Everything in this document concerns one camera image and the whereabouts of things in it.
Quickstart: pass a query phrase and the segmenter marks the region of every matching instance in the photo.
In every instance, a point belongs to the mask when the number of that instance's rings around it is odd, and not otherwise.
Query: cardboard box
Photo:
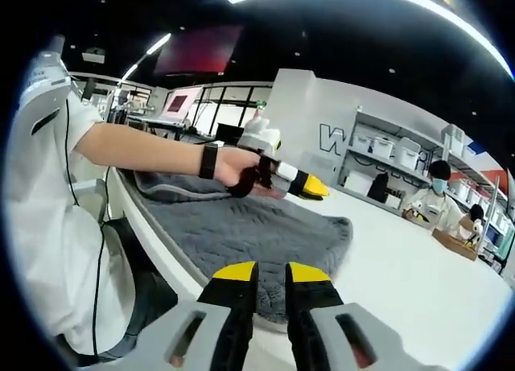
[[[460,256],[464,256],[469,260],[475,261],[477,259],[478,252],[476,248],[469,248],[465,246],[465,244],[457,240],[456,238],[450,236],[447,233],[444,233],[438,229],[433,230],[433,237],[443,246],[452,250],[454,253],[459,254]]]

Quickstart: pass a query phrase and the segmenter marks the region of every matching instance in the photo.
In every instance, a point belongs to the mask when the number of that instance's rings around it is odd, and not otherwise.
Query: white shirt
[[[458,204],[450,196],[437,196],[431,188],[418,190],[413,196],[407,198],[402,205],[402,210],[412,209],[413,205],[418,201],[423,205],[430,205],[439,211],[439,216],[431,223],[432,226],[443,232],[449,233],[456,230],[459,221],[464,217],[464,214],[459,210]]]
[[[88,130],[102,119],[74,94],[69,103],[69,161]],[[20,113],[41,109],[37,102]],[[67,112],[31,135],[15,119],[4,186],[13,254],[25,280],[34,312],[52,336],[64,334],[78,353],[93,355],[93,304],[101,250],[100,226],[73,204],[66,178],[64,140]],[[114,347],[123,337],[134,308],[134,280],[119,241],[106,239],[101,257],[97,302],[97,350]]]

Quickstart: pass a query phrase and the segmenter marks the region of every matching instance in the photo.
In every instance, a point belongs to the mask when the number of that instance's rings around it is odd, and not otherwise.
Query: white countertop
[[[150,259],[179,299],[196,299],[202,287],[171,256],[115,175],[124,212]],[[340,297],[395,329],[406,352],[424,364],[463,368],[511,301],[511,289],[481,260],[445,249],[399,216],[336,190],[322,202],[287,199],[351,219],[353,242],[334,281]],[[245,370],[259,369],[295,370],[285,334],[254,329]]]

